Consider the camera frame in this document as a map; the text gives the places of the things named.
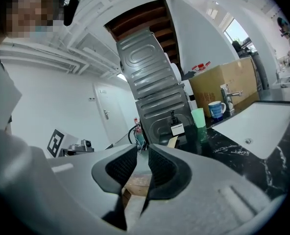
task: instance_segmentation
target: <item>label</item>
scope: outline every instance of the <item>label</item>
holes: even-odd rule
[[[175,125],[175,126],[172,126],[171,127],[171,131],[172,131],[172,135],[173,136],[176,136],[176,135],[179,135],[179,134],[182,134],[184,133],[184,127],[183,127],[183,124],[178,124],[178,125]]]

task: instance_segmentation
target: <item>ceiling light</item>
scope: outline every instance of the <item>ceiling light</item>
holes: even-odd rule
[[[119,74],[117,75],[117,77],[118,77],[118,78],[121,78],[122,80],[124,80],[125,82],[127,82],[125,76],[124,76],[122,73],[119,73]]]

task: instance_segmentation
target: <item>faucet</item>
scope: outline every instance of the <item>faucet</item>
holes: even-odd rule
[[[279,76],[279,73],[282,73],[282,72],[284,72],[284,70],[279,70],[279,71],[277,70],[276,71],[276,77],[277,77],[277,83],[278,84],[280,84],[280,76]]]
[[[228,112],[234,111],[234,106],[233,106],[231,97],[232,96],[242,96],[243,95],[243,91],[230,93],[227,84],[220,85],[220,88],[221,88],[221,94],[222,94],[222,97],[223,97],[223,102],[227,106],[227,111]]]

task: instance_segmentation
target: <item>kitchen counter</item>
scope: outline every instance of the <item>kitchen counter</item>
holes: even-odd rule
[[[256,101],[290,102],[290,88],[255,93],[236,105],[232,116],[226,112],[221,122]],[[175,148],[222,162],[262,189],[271,199],[287,193],[290,187],[290,123],[272,154],[267,159],[260,159],[212,128],[221,122],[207,118],[207,128],[185,127],[185,135],[178,137]],[[171,134],[161,135],[159,144],[167,145],[171,137]]]

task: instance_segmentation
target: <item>metal sheet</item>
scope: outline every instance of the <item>metal sheet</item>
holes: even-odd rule
[[[183,84],[176,85],[136,102],[143,129],[150,143],[158,143],[162,133],[171,132],[169,122],[172,110],[184,126],[194,124],[183,87]]]
[[[117,49],[122,73],[135,99],[178,83],[163,49],[149,28],[117,42]]]

